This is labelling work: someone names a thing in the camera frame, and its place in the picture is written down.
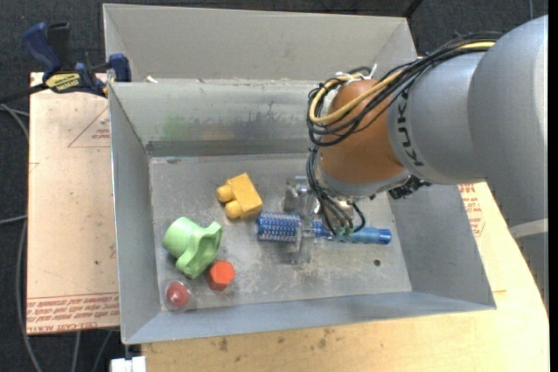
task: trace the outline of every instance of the yellow cable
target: yellow cable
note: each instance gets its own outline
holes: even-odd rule
[[[317,102],[323,96],[323,94],[320,95],[319,97],[318,95],[316,95],[316,97],[312,100],[312,103],[310,104],[310,110],[309,110],[310,121],[312,121],[312,123],[315,124],[325,124],[330,121],[335,121],[338,118],[341,118],[346,112],[349,112],[350,110],[354,109],[358,105],[358,103],[360,103],[364,99],[367,99],[370,95],[376,93],[377,91],[383,90],[391,81],[396,79],[402,72],[403,69],[396,71],[395,73],[391,74],[389,77],[384,79],[383,81],[373,85],[370,89],[358,95],[356,98],[354,98],[352,101],[350,101],[340,109],[337,109],[336,111],[330,113],[329,115],[326,115],[325,117],[317,117],[315,114]]]
[[[458,47],[456,50],[488,50],[494,44],[495,42],[491,42],[491,41],[474,42],[470,44],[463,44],[460,47]],[[320,89],[320,91],[316,94],[316,96],[314,97],[314,99],[312,99],[312,102],[310,103],[310,109],[308,113],[310,121],[312,121],[312,123],[317,125],[323,125],[323,124],[327,124],[330,121],[335,121],[341,118],[345,113],[350,112],[352,109],[354,109],[358,105],[358,103],[360,103],[364,99],[367,99],[370,95],[376,93],[377,91],[383,90],[389,83],[397,79],[397,77],[403,72],[403,70],[404,69],[399,69],[395,73],[391,74],[388,78],[373,85],[370,89],[361,93],[360,95],[358,95],[356,98],[354,98],[352,101],[350,101],[340,109],[337,109],[336,111],[324,117],[317,117],[316,116],[317,103],[327,94],[329,88],[331,88],[333,85],[337,85],[342,82],[349,81],[351,79],[359,78],[360,75],[357,74],[342,75],[335,79],[332,79],[331,81],[328,81]]]

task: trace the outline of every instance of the yellow toy block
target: yellow toy block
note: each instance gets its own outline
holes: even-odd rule
[[[225,214],[230,219],[244,218],[258,214],[262,210],[263,202],[254,188],[250,177],[243,173],[217,188],[217,199],[226,203]]]

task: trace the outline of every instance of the blue plastic object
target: blue plastic object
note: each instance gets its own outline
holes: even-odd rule
[[[336,236],[336,240],[353,243],[378,243],[387,245],[391,242],[391,231],[389,229],[364,227],[350,236]]]
[[[297,214],[261,213],[256,220],[258,240],[276,242],[295,242],[296,230],[302,225]],[[331,233],[323,227],[320,220],[312,221],[312,233],[316,237],[329,237]]]
[[[70,93],[81,91],[104,97],[106,84],[97,79],[93,70],[83,63],[76,63],[72,71],[60,71],[62,59],[49,43],[47,26],[44,22],[33,25],[24,35],[24,45],[27,51],[44,64],[43,83],[56,93]],[[115,79],[119,82],[132,80],[132,73],[126,57],[122,53],[115,53],[109,57],[107,68],[112,68]]]
[[[41,22],[29,28],[24,36],[24,45],[27,51],[45,66],[44,81],[62,67],[62,61],[49,44],[46,30],[46,24]]]
[[[258,240],[290,243],[296,241],[296,230],[302,225],[302,221],[297,214],[268,212],[261,213],[255,223]],[[312,233],[316,237],[332,237],[331,232],[323,226],[320,220],[312,221]],[[342,242],[387,245],[391,242],[391,231],[389,229],[365,227],[350,236],[338,235],[332,239]]]
[[[114,70],[116,81],[124,83],[132,81],[130,65],[122,53],[114,53],[109,56],[108,64]]]

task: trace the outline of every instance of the clamp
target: clamp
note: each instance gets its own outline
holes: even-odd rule
[[[91,67],[77,62],[72,67],[70,61],[70,25],[54,24],[49,27],[44,22],[33,25],[24,35],[25,49],[44,66],[43,83],[25,91],[0,98],[0,103],[13,101],[37,91],[51,89],[56,93],[79,91],[106,97],[107,83],[112,81],[130,82],[132,72],[127,58],[122,53],[112,54],[108,62]],[[108,79],[103,82],[95,76],[96,70],[107,69]]]

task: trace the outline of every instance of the green plastic toy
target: green plastic toy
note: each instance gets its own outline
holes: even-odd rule
[[[180,217],[167,229],[163,247],[177,258],[176,267],[187,277],[195,279],[215,259],[222,232],[217,222],[204,228],[186,217]]]

